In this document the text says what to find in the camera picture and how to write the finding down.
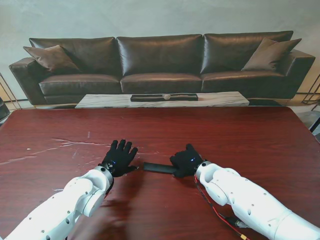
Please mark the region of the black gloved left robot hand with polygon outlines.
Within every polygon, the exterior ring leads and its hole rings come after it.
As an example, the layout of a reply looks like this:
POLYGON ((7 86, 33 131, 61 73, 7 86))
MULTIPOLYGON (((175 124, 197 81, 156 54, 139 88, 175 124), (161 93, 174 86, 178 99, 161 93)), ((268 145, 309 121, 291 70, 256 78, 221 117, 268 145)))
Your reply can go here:
POLYGON ((126 142, 125 139, 120 142, 114 140, 99 166, 107 169, 114 178, 121 177, 137 169, 131 165, 137 152, 138 148, 132 147, 132 142, 126 142))

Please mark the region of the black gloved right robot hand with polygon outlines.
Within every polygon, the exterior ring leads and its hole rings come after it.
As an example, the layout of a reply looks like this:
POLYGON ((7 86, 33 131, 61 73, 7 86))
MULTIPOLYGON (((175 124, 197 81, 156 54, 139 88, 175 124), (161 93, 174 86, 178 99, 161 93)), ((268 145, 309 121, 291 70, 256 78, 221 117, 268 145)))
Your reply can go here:
POLYGON ((193 145, 188 143, 185 150, 179 151, 170 157, 170 162, 176 168, 173 175, 176 178, 184 178, 193 176, 204 160, 193 145))

